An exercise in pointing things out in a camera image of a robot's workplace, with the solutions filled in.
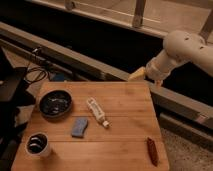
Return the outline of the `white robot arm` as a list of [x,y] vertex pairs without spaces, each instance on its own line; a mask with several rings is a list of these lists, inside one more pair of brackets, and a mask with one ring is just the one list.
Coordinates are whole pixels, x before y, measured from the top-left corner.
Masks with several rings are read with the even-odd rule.
[[171,72],[188,62],[213,77],[213,46],[196,34],[176,30],[168,33],[163,40],[163,49],[145,67],[131,73],[129,81],[143,80],[145,77],[162,82]]

